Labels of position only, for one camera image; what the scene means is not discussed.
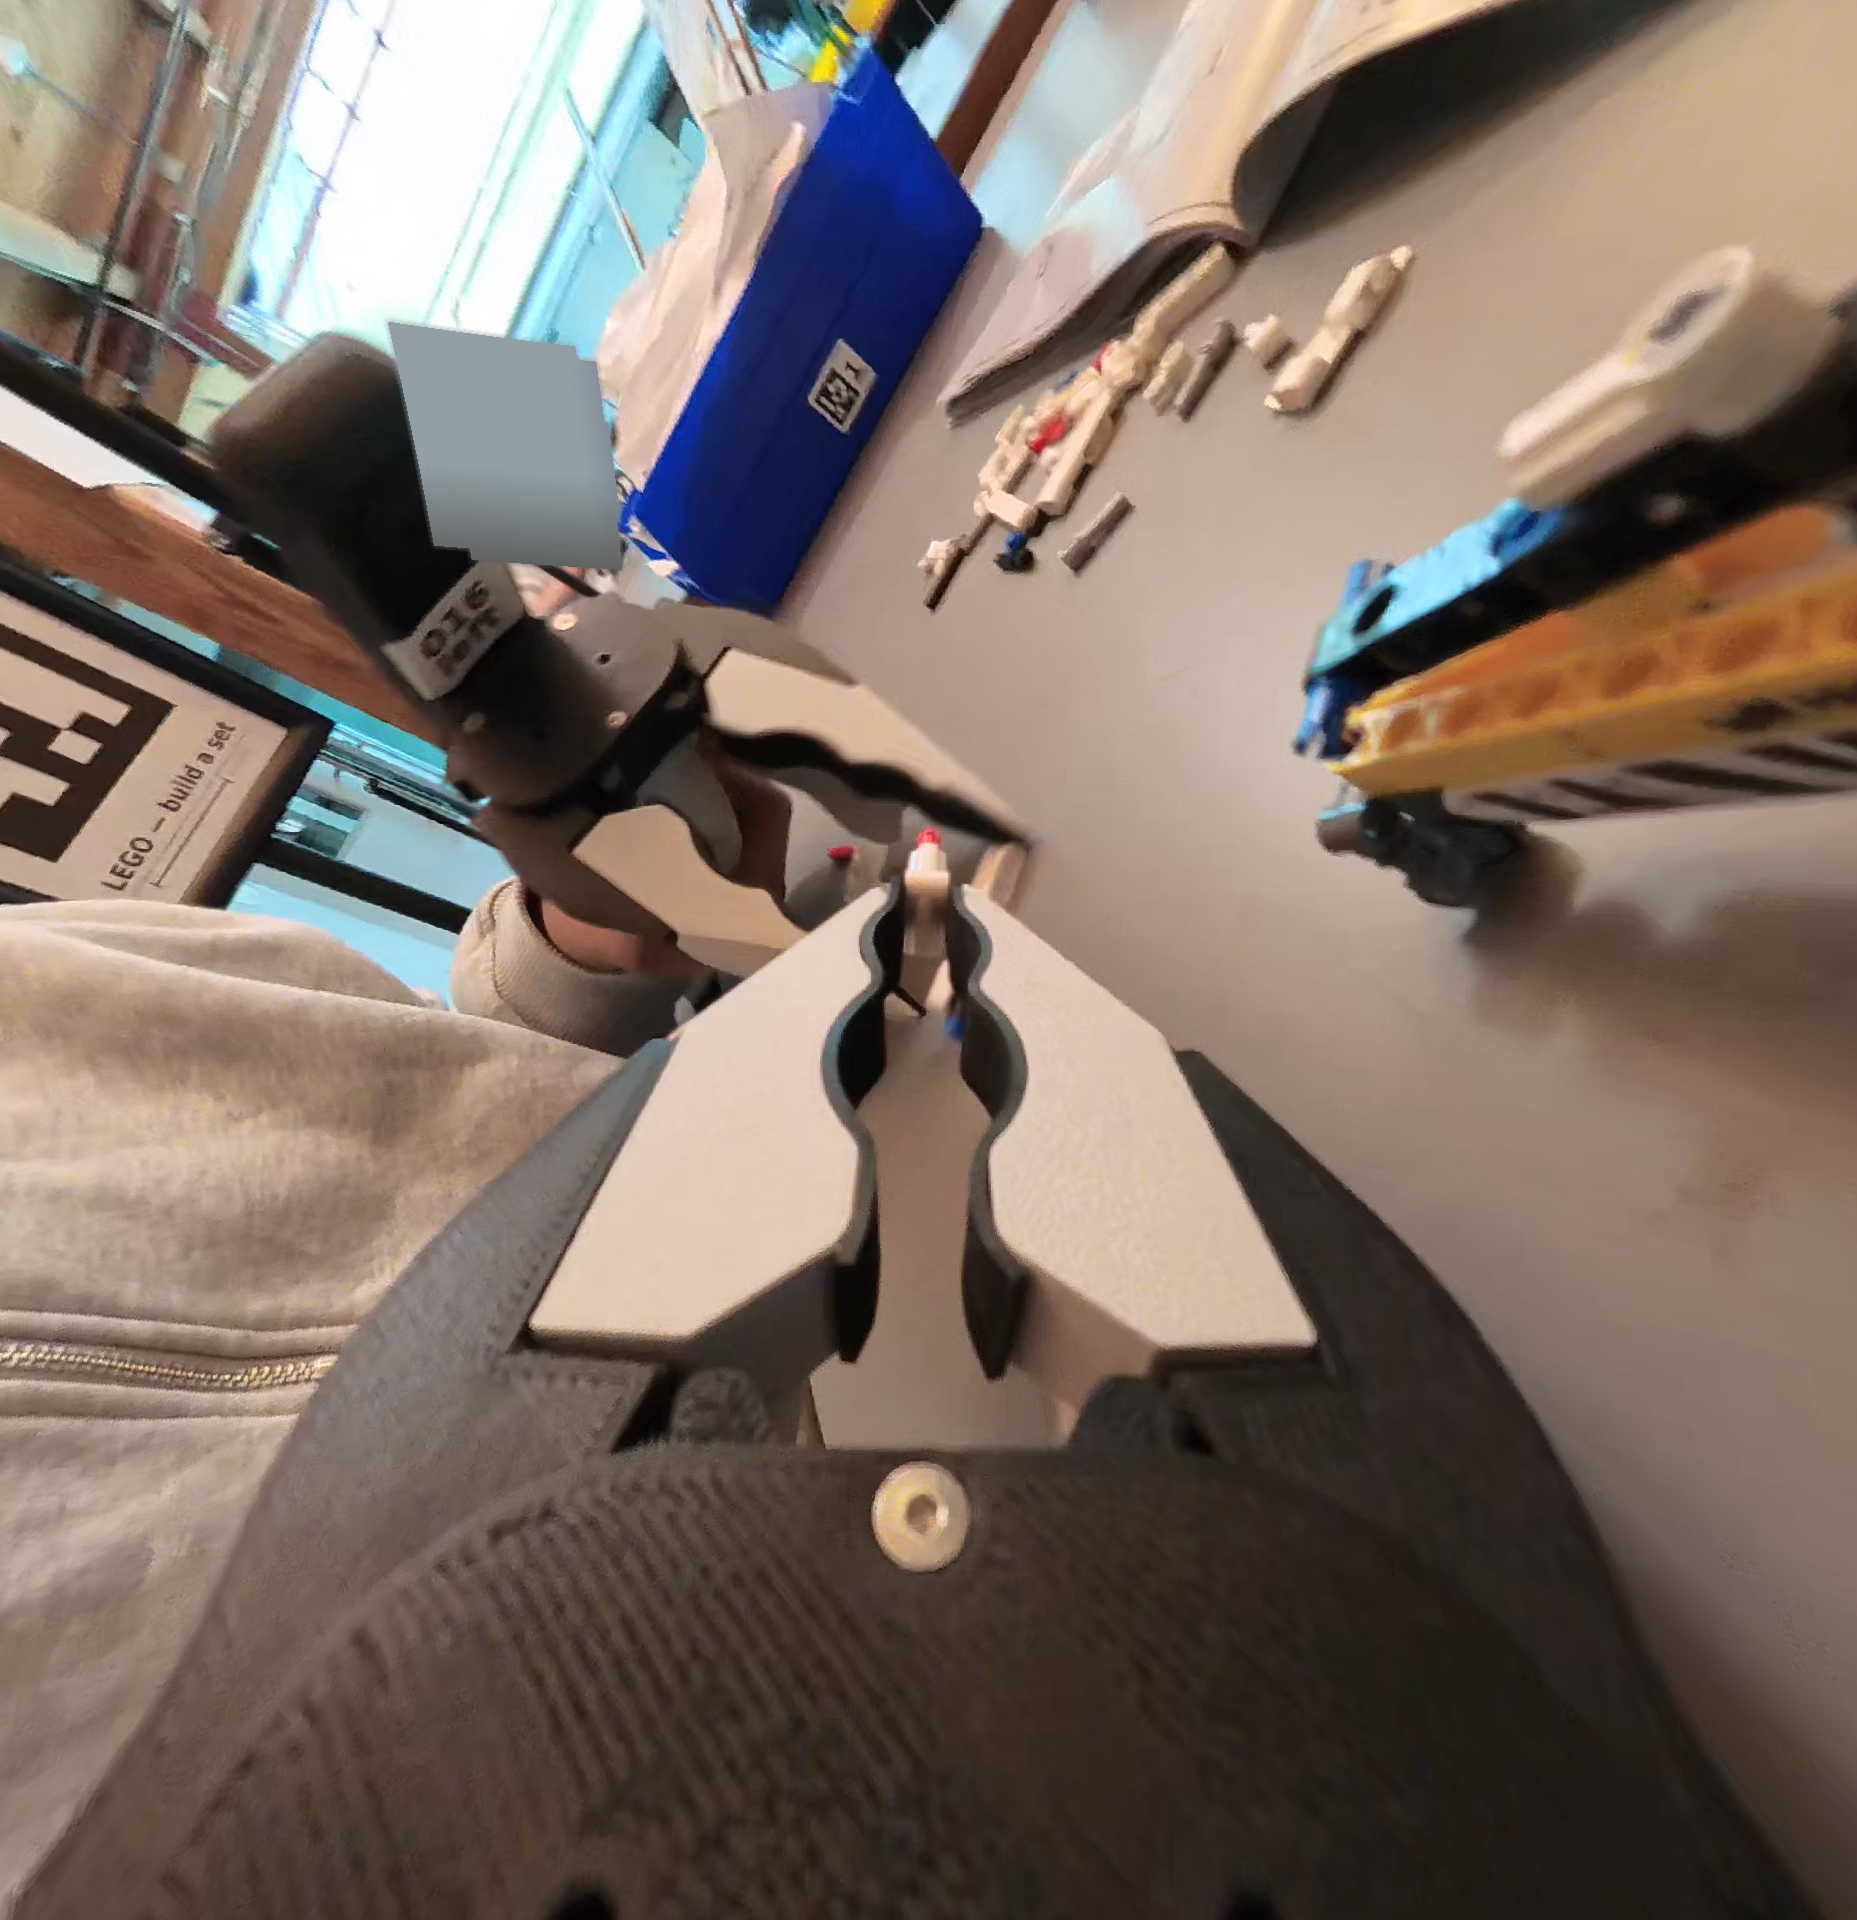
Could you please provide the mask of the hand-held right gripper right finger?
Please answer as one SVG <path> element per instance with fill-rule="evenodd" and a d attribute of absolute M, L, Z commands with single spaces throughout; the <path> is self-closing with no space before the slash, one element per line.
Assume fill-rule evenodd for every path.
<path fill-rule="evenodd" d="M 971 885 L 946 909 L 946 965 L 985 1111 L 959 1269 L 983 1375 L 1164 1380 L 1313 1354 L 1166 1038 Z"/>

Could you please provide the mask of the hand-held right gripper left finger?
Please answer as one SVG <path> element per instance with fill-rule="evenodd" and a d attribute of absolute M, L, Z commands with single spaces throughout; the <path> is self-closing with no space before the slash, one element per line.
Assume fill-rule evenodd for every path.
<path fill-rule="evenodd" d="M 526 1335 L 675 1370 L 855 1361 L 876 1303 L 887 892 L 869 890 L 646 1047 L 646 1086 Z"/>

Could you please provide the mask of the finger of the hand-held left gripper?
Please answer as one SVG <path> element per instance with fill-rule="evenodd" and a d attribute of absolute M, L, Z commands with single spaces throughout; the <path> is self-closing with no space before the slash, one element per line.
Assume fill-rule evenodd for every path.
<path fill-rule="evenodd" d="M 867 685 L 724 647 L 705 674 L 705 727 L 728 761 L 806 793 L 864 843 L 891 846 L 908 820 L 988 846 L 1033 843 L 980 775 Z"/>
<path fill-rule="evenodd" d="M 574 862 L 705 970 L 761 970 L 806 940 L 770 892 L 718 876 L 659 803 L 599 817 L 579 837 Z"/>

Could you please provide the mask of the small white lego assembly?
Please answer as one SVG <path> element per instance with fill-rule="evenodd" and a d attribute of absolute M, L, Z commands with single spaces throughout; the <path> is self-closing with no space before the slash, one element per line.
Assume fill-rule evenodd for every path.
<path fill-rule="evenodd" d="M 894 996 L 926 1020 L 939 1020 L 950 1041 L 963 1041 L 963 1003 L 950 982 L 946 931 L 957 879 L 950 871 L 939 828 L 922 828 L 908 852 L 901 876 L 901 933 Z"/>

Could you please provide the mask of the person's left forearm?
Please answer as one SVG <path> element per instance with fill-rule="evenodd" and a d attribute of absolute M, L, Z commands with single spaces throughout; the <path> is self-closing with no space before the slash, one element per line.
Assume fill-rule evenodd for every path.
<path fill-rule="evenodd" d="M 468 910 L 450 955 L 458 1011 L 626 1059 L 673 1033 L 677 1010 L 714 986 L 710 970 L 698 981 L 586 974 L 543 940 L 526 897 L 538 892 L 506 879 Z"/>

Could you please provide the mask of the long white lego assembly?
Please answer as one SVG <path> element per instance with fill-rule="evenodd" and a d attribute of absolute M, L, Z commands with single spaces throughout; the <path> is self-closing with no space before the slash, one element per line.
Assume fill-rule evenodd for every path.
<path fill-rule="evenodd" d="M 1092 366 L 999 424 L 980 466 L 967 532 L 929 542 L 917 561 L 929 611 L 988 535 L 1004 542 L 998 561 L 1011 567 L 1033 561 L 1038 535 L 1071 509 L 1129 401 L 1153 413 L 1172 405 L 1195 366 L 1182 333 L 1229 287 L 1234 265 L 1223 244 L 1206 247 Z"/>

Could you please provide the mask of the lego instruction booklet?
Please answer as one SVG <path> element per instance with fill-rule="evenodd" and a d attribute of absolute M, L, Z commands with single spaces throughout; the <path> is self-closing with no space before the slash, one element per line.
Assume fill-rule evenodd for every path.
<path fill-rule="evenodd" d="M 1184 2 L 1138 101 L 1063 177 L 939 409 L 950 424 L 1092 360 L 1260 248 L 1342 88 L 1382 125 L 1451 125 L 1646 2 Z"/>

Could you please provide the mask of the blue yellow lego vehicle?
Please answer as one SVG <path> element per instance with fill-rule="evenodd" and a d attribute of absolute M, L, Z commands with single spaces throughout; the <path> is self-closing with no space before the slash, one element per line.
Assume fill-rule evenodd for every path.
<path fill-rule="evenodd" d="M 1551 826 L 1857 796 L 1857 281 L 1702 253 L 1496 457 L 1317 629 L 1321 852 L 1476 909 Z"/>

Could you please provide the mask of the person's left hand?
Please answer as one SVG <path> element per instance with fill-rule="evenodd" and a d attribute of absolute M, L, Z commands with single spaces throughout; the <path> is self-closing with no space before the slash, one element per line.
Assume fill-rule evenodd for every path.
<path fill-rule="evenodd" d="M 593 927 L 543 897 L 526 897 L 526 910 L 543 940 L 586 974 L 629 981 L 698 981 L 706 974 L 675 940 Z"/>

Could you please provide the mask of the framed marker sign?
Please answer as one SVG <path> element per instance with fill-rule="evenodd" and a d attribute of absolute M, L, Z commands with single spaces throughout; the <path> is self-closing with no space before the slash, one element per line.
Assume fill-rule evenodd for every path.
<path fill-rule="evenodd" d="M 222 909 L 328 732 L 0 552 L 0 904 Z"/>

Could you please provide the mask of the white crumpled bags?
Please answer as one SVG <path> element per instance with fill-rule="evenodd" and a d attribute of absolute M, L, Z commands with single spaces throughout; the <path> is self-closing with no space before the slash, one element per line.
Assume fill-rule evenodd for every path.
<path fill-rule="evenodd" d="M 632 485 L 653 471 L 706 369 L 827 113 L 832 88 L 797 81 L 705 118 L 705 163 L 677 227 L 610 307 L 593 350 Z"/>

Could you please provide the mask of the blue plastic bin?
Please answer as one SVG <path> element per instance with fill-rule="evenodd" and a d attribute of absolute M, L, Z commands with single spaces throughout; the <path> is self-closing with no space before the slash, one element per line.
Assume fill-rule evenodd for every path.
<path fill-rule="evenodd" d="M 622 532 L 682 593 L 770 615 L 983 235 L 861 43 Z"/>

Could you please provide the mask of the metal shelf rack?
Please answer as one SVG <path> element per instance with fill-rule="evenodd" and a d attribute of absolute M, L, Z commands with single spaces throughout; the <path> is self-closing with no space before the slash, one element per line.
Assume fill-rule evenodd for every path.
<path fill-rule="evenodd" d="M 201 434 L 273 358 L 244 247 L 319 2 L 0 2 L 0 336 Z"/>

